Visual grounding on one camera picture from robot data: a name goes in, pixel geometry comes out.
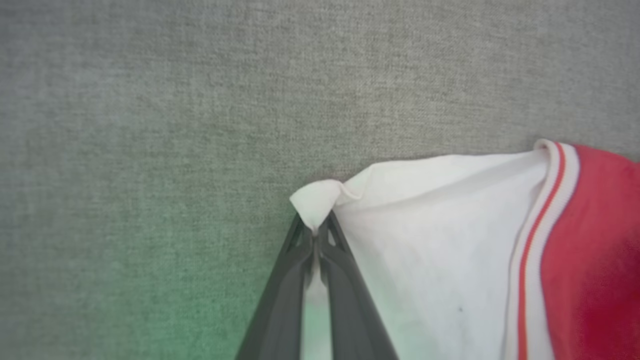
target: white cloth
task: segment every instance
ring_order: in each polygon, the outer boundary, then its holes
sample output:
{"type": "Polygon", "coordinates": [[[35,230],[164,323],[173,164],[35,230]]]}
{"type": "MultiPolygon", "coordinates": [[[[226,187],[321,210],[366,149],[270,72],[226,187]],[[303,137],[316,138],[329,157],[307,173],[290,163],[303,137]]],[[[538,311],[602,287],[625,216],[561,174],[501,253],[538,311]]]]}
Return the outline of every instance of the white cloth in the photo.
{"type": "MultiPolygon", "coordinates": [[[[401,359],[500,359],[509,263],[548,152],[371,165],[291,196],[312,229],[334,210],[401,359]]],[[[303,357],[330,359],[326,290],[305,300],[303,357]]]]}

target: striped trim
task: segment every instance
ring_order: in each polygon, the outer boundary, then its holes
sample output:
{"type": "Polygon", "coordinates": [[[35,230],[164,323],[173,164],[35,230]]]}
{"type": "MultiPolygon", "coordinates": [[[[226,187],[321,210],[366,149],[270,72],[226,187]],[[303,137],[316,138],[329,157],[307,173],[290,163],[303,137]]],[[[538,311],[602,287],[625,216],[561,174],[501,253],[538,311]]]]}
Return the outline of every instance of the striped trim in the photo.
{"type": "Polygon", "coordinates": [[[540,263],[547,239],[578,180],[580,163],[570,145],[539,140],[549,151],[547,179],[534,203],[511,260],[504,358],[553,359],[540,279],[540,263]]]}

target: gray tablecloth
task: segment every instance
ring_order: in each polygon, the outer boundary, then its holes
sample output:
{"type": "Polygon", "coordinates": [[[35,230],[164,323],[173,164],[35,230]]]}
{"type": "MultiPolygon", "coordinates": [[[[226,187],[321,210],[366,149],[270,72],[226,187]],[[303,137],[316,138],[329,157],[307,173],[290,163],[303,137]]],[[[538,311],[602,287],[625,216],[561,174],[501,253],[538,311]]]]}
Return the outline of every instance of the gray tablecloth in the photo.
{"type": "Polygon", "coordinates": [[[230,359],[309,181],[640,159],[636,0],[7,0],[0,45],[3,359],[230,359]]]}

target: textured gray fabric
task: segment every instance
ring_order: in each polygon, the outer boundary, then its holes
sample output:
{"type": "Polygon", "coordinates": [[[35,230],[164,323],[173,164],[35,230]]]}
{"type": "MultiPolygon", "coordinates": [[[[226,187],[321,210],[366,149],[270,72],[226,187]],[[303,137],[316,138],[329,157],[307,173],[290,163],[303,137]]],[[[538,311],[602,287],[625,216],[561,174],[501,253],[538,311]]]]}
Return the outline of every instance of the textured gray fabric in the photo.
{"type": "Polygon", "coordinates": [[[541,137],[638,160],[639,15],[1,2],[2,358],[231,358],[308,181],[541,137]]]}

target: garment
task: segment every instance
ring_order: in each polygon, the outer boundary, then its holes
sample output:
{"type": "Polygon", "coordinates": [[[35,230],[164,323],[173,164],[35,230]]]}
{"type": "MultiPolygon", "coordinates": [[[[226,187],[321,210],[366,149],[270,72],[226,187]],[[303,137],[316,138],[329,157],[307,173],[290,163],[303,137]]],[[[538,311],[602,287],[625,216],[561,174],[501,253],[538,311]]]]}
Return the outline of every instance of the garment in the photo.
{"type": "MultiPolygon", "coordinates": [[[[312,229],[334,210],[401,359],[640,358],[639,164],[540,140],[378,163],[291,201],[312,229]]],[[[310,307],[323,296],[316,278],[310,307]]],[[[306,358],[329,353],[319,339],[306,358]]]]}

